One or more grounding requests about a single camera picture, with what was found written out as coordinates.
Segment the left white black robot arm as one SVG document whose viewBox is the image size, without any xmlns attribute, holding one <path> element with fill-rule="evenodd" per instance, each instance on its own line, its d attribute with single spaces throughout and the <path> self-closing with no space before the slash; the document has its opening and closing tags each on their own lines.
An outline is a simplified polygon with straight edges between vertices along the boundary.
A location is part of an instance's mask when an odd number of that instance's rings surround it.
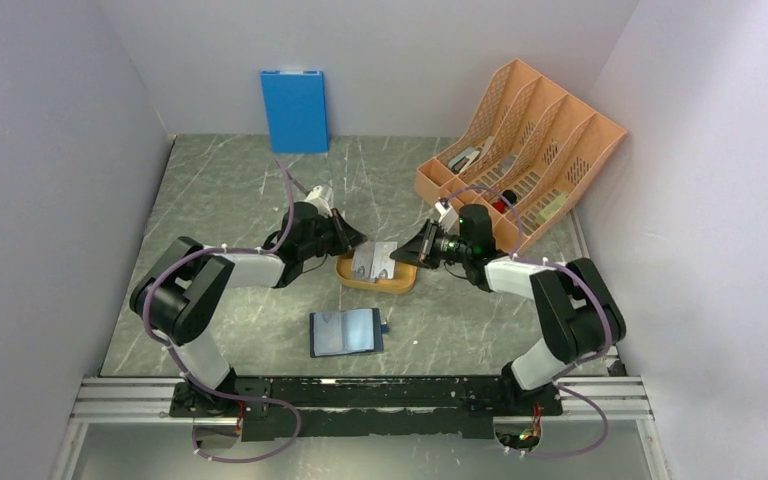
<svg viewBox="0 0 768 480">
<path fill-rule="evenodd" d="M 367 239 L 338 209 L 296 201 L 257 248 L 208 247 L 178 237 L 132 290 L 129 308 L 169 352 L 197 403 L 221 416 L 235 406 L 237 375 L 208 326 L 226 289 L 287 287 L 307 260 L 347 254 Z"/>
</svg>

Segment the orange oval tray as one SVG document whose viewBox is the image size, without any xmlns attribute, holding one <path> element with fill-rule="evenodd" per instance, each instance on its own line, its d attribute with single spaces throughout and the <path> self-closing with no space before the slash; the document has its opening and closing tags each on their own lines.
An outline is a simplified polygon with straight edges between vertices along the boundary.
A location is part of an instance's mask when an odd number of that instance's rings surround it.
<svg viewBox="0 0 768 480">
<path fill-rule="evenodd" d="M 418 268 L 416 266 L 397 262 L 392 279 L 383 278 L 374 282 L 354 280 L 351 278 L 353 253 L 341 255 L 336 260 L 335 273 L 340 283 L 348 288 L 373 291 L 379 293 L 400 295 L 408 293 L 415 285 Z"/>
</svg>

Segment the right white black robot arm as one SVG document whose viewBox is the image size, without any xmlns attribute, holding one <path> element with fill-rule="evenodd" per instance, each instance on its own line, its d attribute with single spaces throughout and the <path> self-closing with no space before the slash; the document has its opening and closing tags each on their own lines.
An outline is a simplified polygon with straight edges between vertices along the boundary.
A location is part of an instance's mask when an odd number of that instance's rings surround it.
<svg viewBox="0 0 768 480">
<path fill-rule="evenodd" d="M 540 339 L 502 369 L 502 406 L 522 414 L 538 391 L 577 365 L 603 354 L 622 339 L 625 323 L 594 262 L 526 262 L 496 245 L 492 218 L 480 204 L 460 209 L 454 234 L 428 220 L 391 259 L 418 268 L 459 264 L 465 279 L 485 292 L 518 295 L 536 307 Z"/>
</svg>

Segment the navy blue card holder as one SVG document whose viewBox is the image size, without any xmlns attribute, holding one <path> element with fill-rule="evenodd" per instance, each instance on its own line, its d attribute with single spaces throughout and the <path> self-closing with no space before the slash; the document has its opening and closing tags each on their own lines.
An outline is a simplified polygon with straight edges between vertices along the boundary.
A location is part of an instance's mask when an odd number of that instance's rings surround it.
<svg viewBox="0 0 768 480">
<path fill-rule="evenodd" d="M 309 353 L 312 358 L 379 353 L 389 327 L 378 308 L 309 314 Z"/>
</svg>

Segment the silver VIP card stack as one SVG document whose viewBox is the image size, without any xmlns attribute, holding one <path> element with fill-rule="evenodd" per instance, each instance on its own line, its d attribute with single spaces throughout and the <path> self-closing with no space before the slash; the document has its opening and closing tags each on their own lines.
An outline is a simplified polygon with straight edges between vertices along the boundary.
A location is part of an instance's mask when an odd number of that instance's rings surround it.
<svg viewBox="0 0 768 480">
<path fill-rule="evenodd" d="M 394 241 L 367 241 L 354 252 L 351 263 L 351 279 L 374 283 L 379 279 L 395 277 L 396 261 L 391 254 L 398 248 Z"/>
</svg>

